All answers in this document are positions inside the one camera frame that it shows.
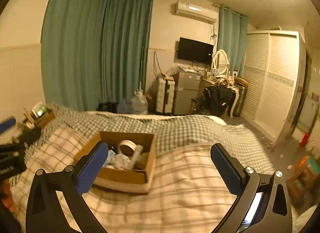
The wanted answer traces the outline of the person's left hand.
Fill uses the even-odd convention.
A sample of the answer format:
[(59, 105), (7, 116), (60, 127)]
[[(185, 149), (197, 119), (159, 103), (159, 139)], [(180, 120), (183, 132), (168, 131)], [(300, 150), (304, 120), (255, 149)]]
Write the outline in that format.
[(8, 180), (1, 182), (1, 202), (10, 212), (16, 212), (16, 205), (12, 197), (10, 183)]

